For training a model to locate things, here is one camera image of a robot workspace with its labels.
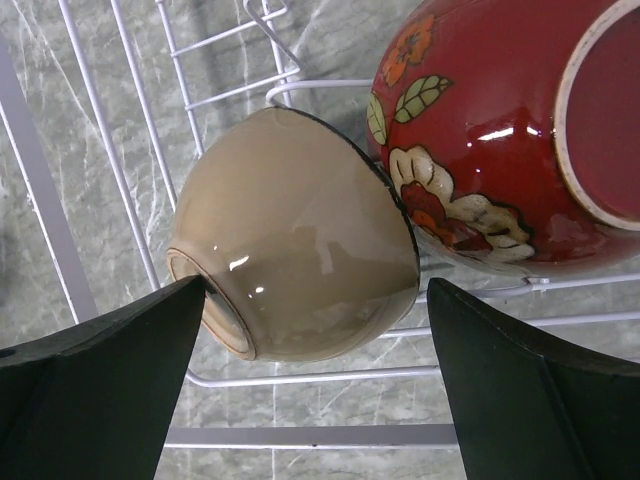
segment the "bowl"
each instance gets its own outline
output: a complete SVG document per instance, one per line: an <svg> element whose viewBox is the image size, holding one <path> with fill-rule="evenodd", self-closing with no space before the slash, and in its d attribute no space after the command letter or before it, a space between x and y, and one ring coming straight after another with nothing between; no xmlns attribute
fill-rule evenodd
<svg viewBox="0 0 640 480"><path fill-rule="evenodd" d="M532 277L640 253L638 45L640 0L422 3L367 112L422 240Z"/></svg>
<svg viewBox="0 0 640 480"><path fill-rule="evenodd" d="M375 339L418 295L409 218L385 175L306 113L260 110L180 193L167 253L203 276L203 323L245 360L318 361Z"/></svg>

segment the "gray marble floor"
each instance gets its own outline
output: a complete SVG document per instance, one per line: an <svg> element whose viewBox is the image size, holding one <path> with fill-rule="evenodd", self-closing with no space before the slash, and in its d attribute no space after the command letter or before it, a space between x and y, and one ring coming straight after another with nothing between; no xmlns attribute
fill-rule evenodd
<svg viewBox="0 0 640 480"><path fill-rule="evenodd" d="M72 11L91 64L136 210L163 282L171 207L139 108L115 19L107 0L74 0ZM248 20L240 0L167 0L179 47ZM292 0L275 22L304 62L304 78L367 78L395 29L419 0ZM161 18L153 0L123 1L151 109L176 189L196 161ZM57 2L2 0L0 32L7 38L35 118L65 213L98 308L107 312L150 291L124 206L103 148L80 70ZM246 30L185 55L182 65L197 101L275 72L264 34ZM197 110L205 146L262 107L265 90L243 93ZM294 95L296 106L333 123L359 143L364 138L366 91ZM638 271L640 261L613 272ZM504 284L463 268L428 268L467 287ZM637 284L536 293L494 302L521 318L637 309ZM428 323L417 305L403 326ZM72 325L56 272L3 129L0 129L0 348ZM551 329L606 353L637 357L640 323ZM434 364L429 338L378 340L357 352L315 365L245 363L201 332L192 366L208 377L235 378L375 367ZM437 377L335 382L323 385L206 390L185 384L174 425L301 426L447 422ZM429 479L458 480L457 451L270 452L165 450L157 478L205 479Z"/></svg>

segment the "orange flower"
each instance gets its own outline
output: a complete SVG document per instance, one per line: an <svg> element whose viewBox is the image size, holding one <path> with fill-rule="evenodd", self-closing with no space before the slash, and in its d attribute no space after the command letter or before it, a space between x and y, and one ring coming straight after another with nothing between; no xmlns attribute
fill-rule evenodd
<svg viewBox="0 0 640 480"><path fill-rule="evenodd" d="M393 87L402 77L407 65L418 65L431 45L433 14L411 23L398 38L395 47L382 66L385 82Z"/></svg>

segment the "red floral bowl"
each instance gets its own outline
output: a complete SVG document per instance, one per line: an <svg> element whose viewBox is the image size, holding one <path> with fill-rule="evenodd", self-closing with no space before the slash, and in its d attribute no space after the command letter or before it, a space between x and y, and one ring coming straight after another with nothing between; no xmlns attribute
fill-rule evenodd
<svg viewBox="0 0 640 480"><path fill-rule="evenodd" d="M376 74L370 153L437 251L556 276L640 253L640 0L430 0Z"/></svg>

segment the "white wire rack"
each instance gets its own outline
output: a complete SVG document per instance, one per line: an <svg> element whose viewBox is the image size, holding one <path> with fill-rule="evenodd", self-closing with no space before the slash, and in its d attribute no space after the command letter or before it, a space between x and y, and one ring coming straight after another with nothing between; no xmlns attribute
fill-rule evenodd
<svg viewBox="0 0 640 480"><path fill-rule="evenodd" d="M114 177L118 184L122 201L134 234L134 238L153 289L160 288L160 282L151 260L149 246L145 241L140 221L134 208L129 185L122 170L120 158L114 146L112 133L105 117L100 96L97 93L91 69L86 61L75 20L69 9L68 0L58 0L66 23L71 44L78 65L82 72L89 99L93 107L104 146L111 163ZM273 10L269 0L261 2L262 12L256 11L251 0L243 0L244 8L252 19L250 22L218 33L192 45L178 48L173 35L171 19L164 5L164 0L155 0L162 24L166 32L169 52L173 60L178 83L182 91L185 115L189 120L196 150L201 155L204 151L202 135L194 114L194 110L218 102L224 98L249 90L273 86L266 99L278 103L276 97L282 96L282 102L291 106L290 92L300 89L346 88L371 86L371 79L345 80L306 80L290 81L293 75L302 72L301 62L285 45L273 28L272 20L289 12L289 6L281 0L282 7ZM134 49L123 20L119 0L111 0L118 30L121 35L129 68L135 88L140 99L149 137L153 145L155 159L158 162L171 206L175 210L176 193L169 169L164 159L162 145L151 114L145 88L138 69ZM276 74L271 77L221 92L209 98L192 101L188 93L188 83L180 64L180 57L190 51L217 42L223 38L238 34L249 28L259 28L265 33L265 41L270 41ZM76 323L94 318L98 315L95 300L89 288L85 271L82 267L78 251L73 241L69 224L59 200L54 181L37 139L36 128L28 111L26 100L22 94L18 77L8 53L5 40L0 36L0 113L9 134L22 175L32 199L35 213L44 233L58 277L62 284ZM601 276L578 280L550 281L523 279L511 287L498 289L475 290L472 293L480 298L510 298L526 295L535 291L575 288L592 285L608 285L620 282L640 280L640 273ZM424 295L419 302L425 302ZM574 315L562 317L546 317L530 319L536 326L577 325L596 322L615 322L624 320L640 320L639 311L627 311L608 314ZM396 329L382 335L381 339L429 336L429 327ZM423 365L406 368L377 368L370 370L331 372L304 375L281 375L257 378L238 379L205 379L192 371L188 371L189 381L203 388L229 388L256 385L302 384L312 382L332 382L344 380L365 380L399 377L422 377L440 375L434 365ZM167 447L173 448L271 448L271 449L351 449L351 448L428 448L452 449L457 447L453 425L384 425L358 427L299 427L299 428L173 428L170 430Z"/></svg>

